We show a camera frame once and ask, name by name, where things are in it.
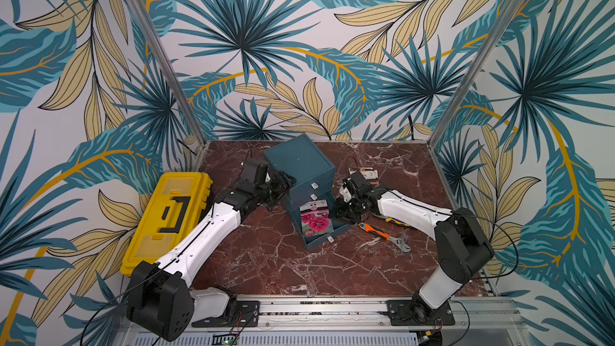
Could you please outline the teal bottom drawer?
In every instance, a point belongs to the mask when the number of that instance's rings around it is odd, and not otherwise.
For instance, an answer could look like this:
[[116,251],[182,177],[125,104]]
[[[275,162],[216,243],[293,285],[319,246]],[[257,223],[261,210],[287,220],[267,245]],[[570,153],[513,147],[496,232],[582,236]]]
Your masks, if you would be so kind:
[[307,251],[315,251],[324,243],[332,243],[351,225],[336,218],[336,199],[331,192],[290,212]]

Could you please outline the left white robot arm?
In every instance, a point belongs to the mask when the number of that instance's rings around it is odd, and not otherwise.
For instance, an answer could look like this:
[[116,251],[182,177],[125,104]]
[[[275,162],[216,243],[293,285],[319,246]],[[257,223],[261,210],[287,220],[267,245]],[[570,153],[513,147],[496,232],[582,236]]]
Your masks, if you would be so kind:
[[165,341],[176,340],[194,321],[197,311],[207,317],[224,314],[229,294],[216,289],[208,303],[198,304],[191,287],[216,248],[259,206],[272,209],[296,180],[280,172],[263,181],[243,177],[216,197],[195,229],[155,263],[141,262],[132,272],[126,318]]

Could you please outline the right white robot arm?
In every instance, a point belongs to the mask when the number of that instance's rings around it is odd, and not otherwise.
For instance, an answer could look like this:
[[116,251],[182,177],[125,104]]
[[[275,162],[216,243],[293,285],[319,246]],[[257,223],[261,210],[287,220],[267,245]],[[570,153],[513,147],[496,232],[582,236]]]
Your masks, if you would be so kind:
[[467,209],[438,208],[386,187],[369,185],[363,192],[340,188],[339,217],[359,222],[368,211],[408,224],[435,240],[439,265],[413,296],[424,317],[440,309],[495,255],[478,218]]

